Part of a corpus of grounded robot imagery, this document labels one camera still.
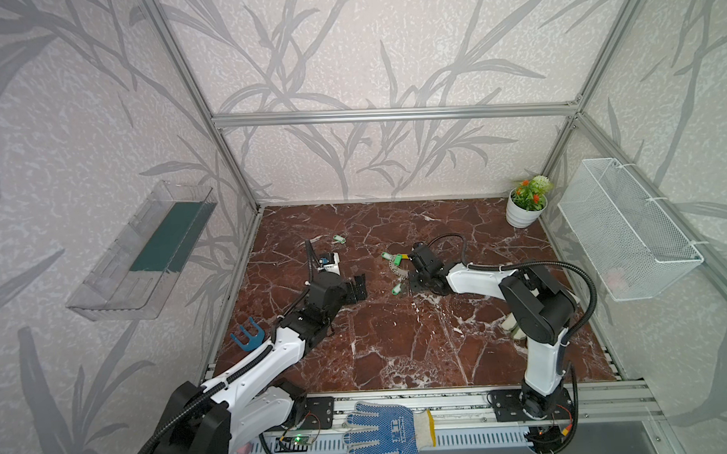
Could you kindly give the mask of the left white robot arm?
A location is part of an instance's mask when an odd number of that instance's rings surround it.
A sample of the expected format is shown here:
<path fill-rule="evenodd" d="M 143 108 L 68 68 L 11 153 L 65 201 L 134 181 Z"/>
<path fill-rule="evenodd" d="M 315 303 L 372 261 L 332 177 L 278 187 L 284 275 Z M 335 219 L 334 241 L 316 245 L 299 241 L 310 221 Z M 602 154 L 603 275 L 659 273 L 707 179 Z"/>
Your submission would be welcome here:
<path fill-rule="evenodd" d="M 304 392 L 280 374 L 328 335 L 343 307 L 368 297 L 367 278 L 317 272 L 270 337 L 226 372 L 200 386 L 186 381 L 170 396 L 158 427 L 137 454 L 234 454 L 260 434 L 298 419 Z"/>

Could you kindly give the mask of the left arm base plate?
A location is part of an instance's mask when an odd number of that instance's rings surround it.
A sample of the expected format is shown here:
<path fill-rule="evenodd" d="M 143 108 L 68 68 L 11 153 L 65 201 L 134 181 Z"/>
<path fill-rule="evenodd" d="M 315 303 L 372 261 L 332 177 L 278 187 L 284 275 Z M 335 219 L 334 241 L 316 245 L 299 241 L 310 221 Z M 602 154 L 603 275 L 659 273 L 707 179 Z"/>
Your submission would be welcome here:
<path fill-rule="evenodd" d="M 332 396 L 301 397 L 294 401 L 284 422 L 288 428 L 328 430 L 334 425 L 336 399 Z"/>

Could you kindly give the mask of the metal keyring with green tags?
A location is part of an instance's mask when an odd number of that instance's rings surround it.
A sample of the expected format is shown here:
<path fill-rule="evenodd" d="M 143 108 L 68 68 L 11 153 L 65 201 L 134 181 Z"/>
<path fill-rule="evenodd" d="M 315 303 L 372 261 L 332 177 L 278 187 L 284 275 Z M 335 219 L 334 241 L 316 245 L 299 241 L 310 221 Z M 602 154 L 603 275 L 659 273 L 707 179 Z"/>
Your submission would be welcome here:
<path fill-rule="evenodd" d="M 390 254 L 388 252 L 382 253 L 382 259 L 388 261 L 390 270 L 397 276 L 399 282 L 392 288 L 391 292 L 394 296 L 397 296 L 407 286 L 407 280 L 409 279 L 409 271 L 403 269 L 401 265 L 408 263 L 409 258 L 405 254 Z"/>

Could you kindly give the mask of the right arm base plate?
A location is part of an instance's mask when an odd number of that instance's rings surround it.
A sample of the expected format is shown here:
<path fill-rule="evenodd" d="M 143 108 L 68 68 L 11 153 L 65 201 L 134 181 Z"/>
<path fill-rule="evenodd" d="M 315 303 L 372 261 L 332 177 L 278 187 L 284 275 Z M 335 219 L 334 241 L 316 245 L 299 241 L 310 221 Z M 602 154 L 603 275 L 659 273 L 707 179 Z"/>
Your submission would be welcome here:
<path fill-rule="evenodd" d="M 487 393 L 487 402 L 497 422 L 541 422 L 569 418 L 574 406 L 571 392 L 563 386 L 555 400 L 549 403 L 549 412 L 543 417 L 533 417 L 523 406 L 521 388 L 492 390 Z"/>

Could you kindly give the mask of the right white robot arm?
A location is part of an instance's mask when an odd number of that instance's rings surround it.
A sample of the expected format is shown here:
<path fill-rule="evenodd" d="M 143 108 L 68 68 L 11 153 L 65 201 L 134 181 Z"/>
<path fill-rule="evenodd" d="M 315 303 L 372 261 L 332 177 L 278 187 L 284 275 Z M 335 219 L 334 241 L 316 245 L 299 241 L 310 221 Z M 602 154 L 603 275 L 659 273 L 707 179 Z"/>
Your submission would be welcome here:
<path fill-rule="evenodd" d="M 432 242 L 415 243 L 407 258 L 411 289 L 438 296 L 475 294 L 503 300 L 528 341 L 527 368 L 521 385 L 521 407 L 525 415 L 543 420 L 552 413 L 563 391 L 563 358 L 573 336 L 585 327 L 598 306 L 598 288 L 581 267 L 557 260 L 524 261 L 490 266 L 468 261 L 466 239 L 457 233 L 436 240 L 458 238 L 459 262 L 446 264 L 432 250 Z M 549 270 L 551 266 L 575 273 L 587 286 L 588 305 L 572 323 L 579 301 Z"/>

